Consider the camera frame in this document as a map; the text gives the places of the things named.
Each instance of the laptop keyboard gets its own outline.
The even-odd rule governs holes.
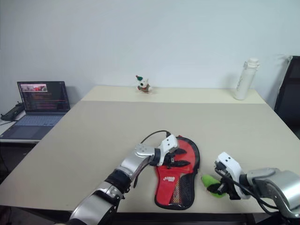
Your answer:
[[[54,126],[62,116],[24,116],[16,122],[18,126]]]

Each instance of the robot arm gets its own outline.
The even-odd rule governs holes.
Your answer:
[[[271,215],[280,213],[285,218],[300,218],[300,177],[291,171],[264,168],[244,174],[240,164],[223,152],[215,161],[215,171],[222,176],[214,193],[228,193],[230,199],[248,199],[252,195],[263,210]],[[276,207],[261,198],[270,198]],[[269,212],[265,206],[277,209]]]
[[[106,178],[104,182],[73,211],[68,225],[106,224],[117,211],[131,182],[147,165],[160,166],[165,156],[178,148],[174,135],[164,139],[158,148],[138,144],[135,150]]]

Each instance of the gray laptop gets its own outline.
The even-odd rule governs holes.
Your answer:
[[[18,82],[26,115],[0,139],[41,140],[70,110],[63,81]]]

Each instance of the touchpad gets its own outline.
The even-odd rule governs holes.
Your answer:
[[[10,137],[21,139],[31,138],[39,129],[39,127],[19,127]]]

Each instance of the white toy figure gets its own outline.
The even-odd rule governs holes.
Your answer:
[[[136,78],[139,82],[137,88],[138,90],[144,92],[144,93],[149,93],[152,88],[150,87],[150,85],[148,84],[148,79],[144,79],[141,76],[136,75]]]

